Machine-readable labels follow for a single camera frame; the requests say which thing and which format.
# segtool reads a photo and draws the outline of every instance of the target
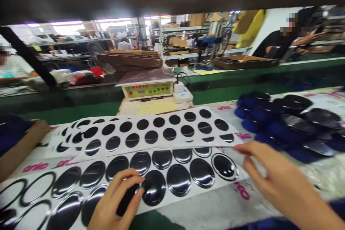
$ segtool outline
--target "black shirt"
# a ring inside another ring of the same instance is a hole
[[[271,32],[254,51],[253,56],[264,58],[266,55],[266,48],[270,46],[281,46],[284,36],[280,31]]]

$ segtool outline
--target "white wall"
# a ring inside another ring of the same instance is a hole
[[[248,55],[251,56],[260,43],[273,31],[280,30],[281,27],[288,27],[291,14],[297,13],[302,7],[267,9],[265,20],[261,29],[252,43]]]

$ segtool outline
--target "yellow paper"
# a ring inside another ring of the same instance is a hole
[[[152,115],[161,114],[165,112],[174,111],[177,109],[176,103],[173,100],[153,100],[148,103],[141,103],[138,107],[138,115]]]
[[[32,47],[36,50],[36,51],[42,51],[41,47],[38,45],[32,45]]]
[[[194,70],[194,72],[198,73],[199,75],[207,75],[207,74],[218,74],[218,73],[221,73],[221,71],[219,70],[212,70],[212,71],[206,71],[206,70]]]

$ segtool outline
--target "worker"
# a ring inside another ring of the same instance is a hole
[[[290,18],[289,27],[282,28],[282,30],[271,32],[257,47],[257,49],[254,51],[253,56],[264,58],[267,53],[271,50],[273,46],[281,46],[284,42],[284,38],[289,36],[289,33],[292,31],[292,28],[297,26],[298,23],[298,17],[301,16],[302,12],[307,12],[308,8],[300,10],[295,17]],[[316,21],[319,19],[319,17],[313,17],[313,20]],[[313,43],[316,41],[321,35],[323,35],[323,32],[316,33],[319,26],[314,28],[311,32],[306,32],[305,28],[302,28],[302,33],[306,34],[304,37],[297,38],[291,46],[301,46]]]
[[[18,55],[12,55],[3,46],[0,47],[0,85],[6,82],[20,81],[23,78],[37,77],[35,70]]]
[[[126,37],[121,39],[121,42],[118,44],[118,50],[133,50],[134,47],[129,43],[129,40]]]
[[[237,145],[234,150],[244,155],[243,168],[263,196],[301,230],[345,229],[345,223],[299,169],[270,146],[251,142]],[[265,167],[267,177],[259,173],[251,156]],[[117,173],[97,204],[88,230],[128,230],[143,188],[133,196],[123,217],[116,216],[116,211],[127,189],[142,182],[144,178],[133,168]]]

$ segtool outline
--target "white power adapter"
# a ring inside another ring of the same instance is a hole
[[[181,93],[184,90],[184,84],[182,82],[178,82],[174,84],[174,93]]]

